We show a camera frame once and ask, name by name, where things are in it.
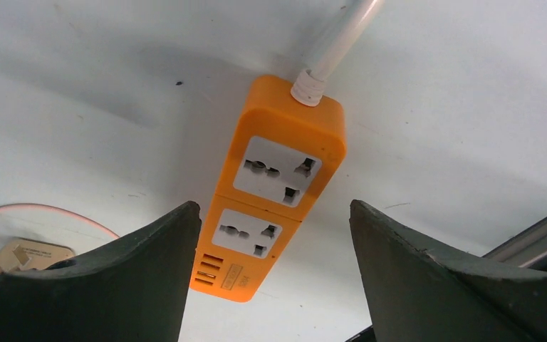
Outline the orange power strip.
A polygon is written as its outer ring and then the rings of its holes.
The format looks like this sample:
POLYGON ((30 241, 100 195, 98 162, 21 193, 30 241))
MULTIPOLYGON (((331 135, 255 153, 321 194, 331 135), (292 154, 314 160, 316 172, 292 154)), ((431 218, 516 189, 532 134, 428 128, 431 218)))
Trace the orange power strip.
POLYGON ((342 105, 308 107, 291 87, 271 75, 251 84, 200 232, 195 291, 249 301, 346 155, 342 105))

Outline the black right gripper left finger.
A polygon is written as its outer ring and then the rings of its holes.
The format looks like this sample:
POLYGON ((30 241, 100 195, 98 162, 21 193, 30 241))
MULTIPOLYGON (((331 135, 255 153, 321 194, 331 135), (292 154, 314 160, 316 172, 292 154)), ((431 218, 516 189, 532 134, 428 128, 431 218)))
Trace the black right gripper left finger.
POLYGON ((0 341, 176 341, 199 205, 44 270, 0 274, 0 341))

